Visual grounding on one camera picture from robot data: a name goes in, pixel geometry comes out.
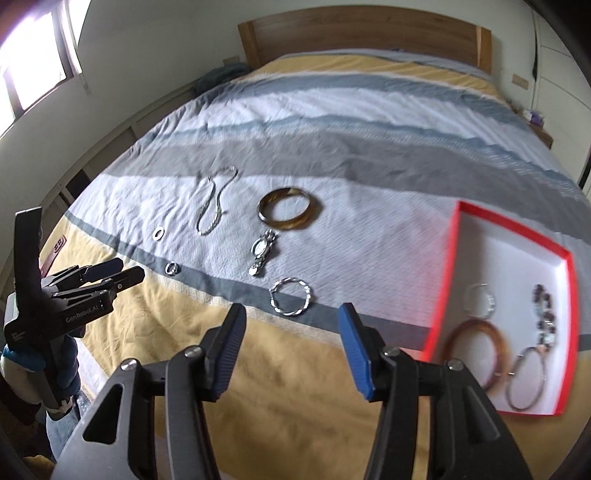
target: bedsheet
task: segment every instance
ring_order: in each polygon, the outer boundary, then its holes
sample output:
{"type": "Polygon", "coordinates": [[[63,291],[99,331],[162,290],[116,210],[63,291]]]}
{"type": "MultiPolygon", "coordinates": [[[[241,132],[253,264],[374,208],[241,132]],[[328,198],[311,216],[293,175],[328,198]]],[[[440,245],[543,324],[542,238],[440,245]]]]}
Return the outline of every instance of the bedsheet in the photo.
{"type": "MultiPolygon", "coordinates": [[[[505,417],[534,476],[547,478],[591,413],[590,206],[490,78],[450,60],[373,50],[283,57],[182,106],[99,175],[42,255],[65,235],[53,271],[118,256],[146,278],[88,326],[86,394],[125,358],[160,361],[198,343],[241,302],[248,327],[229,390],[206,405],[220,469],[239,480],[362,478],[379,406],[355,390],[336,309],[352,302],[386,342],[418,354],[458,199],[574,253],[580,355],[569,405],[556,418],[505,417]],[[221,196],[221,221],[198,236],[206,178],[227,166],[239,175],[221,196]],[[267,228],[256,204],[283,186],[309,191],[322,210],[306,229],[279,232],[265,275],[251,277],[251,245],[267,228]],[[158,226],[165,235],[155,242],[158,226]],[[288,319],[267,290],[289,276],[307,281],[316,301],[288,319]]],[[[278,299],[301,301],[292,291],[278,299]]],[[[424,477],[427,410],[421,403],[415,478],[424,477]]],[[[158,404],[160,436],[161,414],[158,404]]]]}

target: box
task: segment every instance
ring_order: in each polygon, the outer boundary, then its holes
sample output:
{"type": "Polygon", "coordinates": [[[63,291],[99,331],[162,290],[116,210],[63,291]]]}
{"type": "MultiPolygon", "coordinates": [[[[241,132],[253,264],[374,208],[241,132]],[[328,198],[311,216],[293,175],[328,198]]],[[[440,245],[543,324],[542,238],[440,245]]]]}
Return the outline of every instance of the box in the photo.
{"type": "MultiPolygon", "coordinates": [[[[514,220],[468,202],[458,202],[450,226],[440,298],[422,360],[435,363],[444,360],[441,351],[446,339],[468,320],[465,295],[475,284],[487,284],[485,288],[495,301],[494,313],[487,322],[500,331],[508,349],[507,371],[488,391],[489,398],[503,412],[561,414],[573,380],[579,338],[577,280],[571,252],[514,220]],[[528,410],[516,412],[506,397],[508,371],[520,352],[537,344],[539,317],[532,302],[532,291],[537,284],[552,295],[556,343],[545,356],[547,379],[539,400],[528,410]]],[[[493,343],[482,333],[464,339],[454,349],[453,356],[463,360],[481,384],[493,371],[493,343]]],[[[522,367],[513,376],[511,385],[517,407],[533,400],[542,382],[541,364],[535,352],[522,367]]]]}

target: yellow bedsheet stripe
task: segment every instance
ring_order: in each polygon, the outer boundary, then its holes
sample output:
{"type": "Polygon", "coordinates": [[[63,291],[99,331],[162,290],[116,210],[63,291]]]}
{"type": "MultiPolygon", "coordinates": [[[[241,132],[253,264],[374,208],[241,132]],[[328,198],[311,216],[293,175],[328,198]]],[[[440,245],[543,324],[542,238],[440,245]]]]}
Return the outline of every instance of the yellow bedsheet stripe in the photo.
{"type": "MultiPolygon", "coordinates": [[[[57,225],[44,247],[64,234],[66,246],[52,271],[88,265],[115,252],[72,225],[57,225]]],[[[207,303],[202,292],[148,271],[123,292],[115,311],[87,327],[84,344],[107,374],[135,357],[146,364],[199,343],[229,308],[207,303]]],[[[355,390],[343,351],[272,324],[270,315],[247,308],[248,327],[228,392],[205,405],[220,469],[237,480],[348,480],[362,478],[379,405],[355,390]]],[[[537,480],[546,479],[567,455],[591,415],[591,352],[579,355],[566,412],[561,417],[504,416],[537,480]]],[[[157,433],[164,432],[162,402],[157,433]]],[[[426,475],[428,405],[421,403],[413,478],[426,475]]]]}
{"type": "Polygon", "coordinates": [[[237,82],[269,75],[366,73],[409,77],[422,82],[438,83],[455,89],[469,89],[505,103],[493,84],[487,80],[429,65],[384,60],[363,55],[305,55],[274,60],[241,77],[237,82]]]}

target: necklace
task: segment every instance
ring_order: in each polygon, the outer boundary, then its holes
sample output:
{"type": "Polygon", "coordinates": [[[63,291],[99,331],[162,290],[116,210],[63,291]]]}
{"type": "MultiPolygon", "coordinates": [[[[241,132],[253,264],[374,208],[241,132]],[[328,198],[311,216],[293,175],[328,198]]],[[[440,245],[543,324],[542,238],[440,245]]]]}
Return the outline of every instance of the necklace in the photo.
{"type": "Polygon", "coordinates": [[[197,233],[201,236],[204,235],[208,235],[209,233],[212,232],[212,230],[217,227],[218,223],[220,222],[221,218],[222,218],[222,205],[220,203],[220,197],[222,195],[222,192],[224,191],[224,189],[228,186],[228,184],[234,180],[236,178],[236,176],[238,175],[238,169],[236,167],[222,167],[220,168],[218,171],[214,172],[212,175],[209,175],[207,177],[207,180],[209,182],[211,182],[212,184],[212,191],[209,193],[209,196],[207,197],[207,200],[205,200],[204,204],[201,206],[201,208],[199,209],[199,213],[197,214],[197,223],[195,224],[195,228],[197,229],[197,233]],[[232,172],[232,176],[230,177],[230,179],[222,186],[222,188],[219,189],[217,195],[216,195],[216,183],[213,181],[213,178],[217,175],[220,175],[226,171],[231,171],[232,172]],[[213,220],[211,222],[211,224],[205,229],[205,230],[200,230],[199,229],[199,222],[201,222],[201,219],[203,218],[203,215],[205,215],[205,212],[207,212],[207,209],[209,208],[209,204],[212,202],[213,198],[216,198],[216,213],[213,217],[213,220]]]}

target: watch face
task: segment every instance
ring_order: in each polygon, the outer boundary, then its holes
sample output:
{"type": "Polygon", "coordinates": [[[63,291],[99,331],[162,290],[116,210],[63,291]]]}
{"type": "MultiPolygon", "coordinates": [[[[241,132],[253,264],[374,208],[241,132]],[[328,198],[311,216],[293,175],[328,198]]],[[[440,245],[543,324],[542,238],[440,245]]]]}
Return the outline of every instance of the watch face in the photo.
{"type": "Polygon", "coordinates": [[[252,246],[252,253],[255,255],[255,257],[262,256],[267,250],[267,245],[267,240],[257,240],[252,246]]]}

